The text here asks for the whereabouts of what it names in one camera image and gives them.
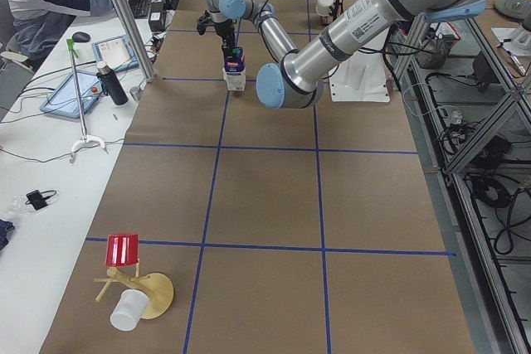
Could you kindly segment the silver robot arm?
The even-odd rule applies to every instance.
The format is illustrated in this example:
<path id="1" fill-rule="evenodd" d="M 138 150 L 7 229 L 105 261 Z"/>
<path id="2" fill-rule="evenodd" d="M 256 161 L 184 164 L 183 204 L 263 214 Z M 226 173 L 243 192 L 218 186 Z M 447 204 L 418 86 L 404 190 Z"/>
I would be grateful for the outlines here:
<path id="1" fill-rule="evenodd" d="M 395 22 L 411 21 L 419 14 L 428 22 L 451 22 L 481 14 L 486 4 L 486 0 L 357 0 L 299 50 L 268 2 L 205 2 L 215 24 L 243 19 L 261 32 L 276 61 L 259 69 L 256 94 L 272 109 L 303 109 L 315 104 L 323 91 L 323 76 Z"/>

